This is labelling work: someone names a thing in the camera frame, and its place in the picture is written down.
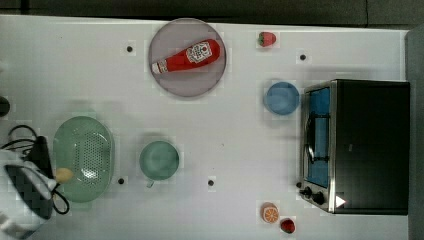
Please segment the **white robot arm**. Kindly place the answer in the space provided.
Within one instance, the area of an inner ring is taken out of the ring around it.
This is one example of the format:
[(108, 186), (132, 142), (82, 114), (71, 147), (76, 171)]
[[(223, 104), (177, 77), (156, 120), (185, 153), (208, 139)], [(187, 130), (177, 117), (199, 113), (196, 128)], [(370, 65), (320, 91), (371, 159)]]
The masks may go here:
[(51, 218), (57, 182), (16, 152), (2, 150), (0, 164), (1, 240), (24, 240)]

